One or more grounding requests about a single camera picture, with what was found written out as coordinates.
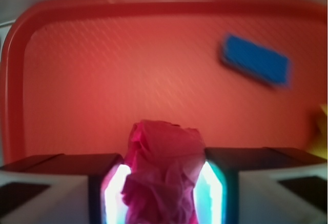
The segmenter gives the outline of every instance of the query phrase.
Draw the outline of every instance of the glowing light strip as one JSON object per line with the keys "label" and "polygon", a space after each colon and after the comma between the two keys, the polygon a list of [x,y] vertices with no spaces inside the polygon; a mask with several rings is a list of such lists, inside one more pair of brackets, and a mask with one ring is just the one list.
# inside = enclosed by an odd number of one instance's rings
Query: glowing light strip
{"label": "glowing light strip", "polygon": [[127,165],[120,165],[105,189],[106,223],[125,223],[128,207],[123,203],[121,191],[126,177],[131,174]]}

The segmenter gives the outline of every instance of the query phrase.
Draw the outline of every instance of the crumpled pink fabric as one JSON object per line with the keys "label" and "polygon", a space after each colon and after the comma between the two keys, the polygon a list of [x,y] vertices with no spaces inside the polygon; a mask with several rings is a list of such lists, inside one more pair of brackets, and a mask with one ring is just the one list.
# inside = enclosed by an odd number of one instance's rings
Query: crumpled pink fabric
{"label": "crumpled pink fabric", "polygon": [[125,157],[132,169],[122,190],[126,223],[197,223],[193,188],[204,162],[198,130],[165,121],[135,124]]}

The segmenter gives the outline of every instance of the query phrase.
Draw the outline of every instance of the tray rim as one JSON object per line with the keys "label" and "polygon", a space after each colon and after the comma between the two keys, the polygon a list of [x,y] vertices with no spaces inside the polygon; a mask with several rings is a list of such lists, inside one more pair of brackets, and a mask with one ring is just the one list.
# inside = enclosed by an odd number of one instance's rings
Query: tray rim
{"label": "tray rim", "polygon": [[26,156],[23,118],[24,54],[44,25],[115,16],[257,14],[298,17],[327,24],[327,6],[307,0],[47,0],[27,9],[5,39],[0,63],[0,118],[4,163]]}

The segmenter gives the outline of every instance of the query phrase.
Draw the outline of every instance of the yellow object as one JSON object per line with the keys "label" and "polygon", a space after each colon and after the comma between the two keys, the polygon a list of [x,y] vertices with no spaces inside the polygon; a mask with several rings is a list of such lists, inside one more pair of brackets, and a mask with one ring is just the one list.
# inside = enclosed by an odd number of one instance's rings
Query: yellow object
{"label": "yellow object", "polygon": [[324,115],[317,120],[320,133],[314,139],[308,152],[327,159],[327,105],[322,105],[321,109]]}

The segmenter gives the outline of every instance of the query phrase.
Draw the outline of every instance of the black panel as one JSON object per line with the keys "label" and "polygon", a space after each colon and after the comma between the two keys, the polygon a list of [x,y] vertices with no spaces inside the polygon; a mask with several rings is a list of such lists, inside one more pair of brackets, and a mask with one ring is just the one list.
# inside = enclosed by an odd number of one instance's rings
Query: black panel
{"label": "black panel", "polygon": [[279,181],[284,187],[327,213],[327,180],[317,176]]}
{"label": "black panel", "polygon": [[49,188],[49,185],[12,182],[0,187],[0,218]]}

